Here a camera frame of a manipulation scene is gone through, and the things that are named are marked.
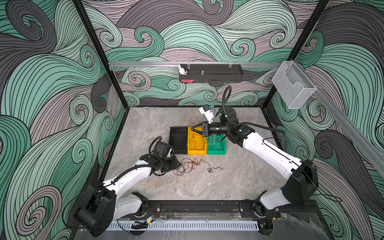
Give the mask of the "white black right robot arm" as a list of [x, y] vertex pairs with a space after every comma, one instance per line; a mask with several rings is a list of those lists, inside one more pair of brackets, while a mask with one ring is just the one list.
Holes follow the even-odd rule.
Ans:
[[302, 207], [319, 187], [317, 168], [312, 161], [291, 156], [247, 125], [202, 122], [192, 127], [191, 131], [203, 137], [225, 135], [232, 143], [259, 156], [286, 179], [282, 187], [258, 197], [257, 202], [263, 210], [274, 210], [285, 205]]

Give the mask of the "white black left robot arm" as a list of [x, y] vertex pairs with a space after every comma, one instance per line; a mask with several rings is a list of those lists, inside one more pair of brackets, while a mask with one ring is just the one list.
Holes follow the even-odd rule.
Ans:
[[123, 195], [157, 171], [163, 175], [180, 166], [181, 163], [175, 156], [166, 157], [164, 160], [158, 160], [150, 154], [141, 156], [135, 165], [120, 175], [104, 182], [91, 182], [78, 196], [79, 204], [74, 213], [75, 220], [93, 237], [98, 237], [113, 221], [121, 217], [130, 214], [144, 215], [148, 202], [146, 197], [138, 192], [132, 192], [127, 197]]

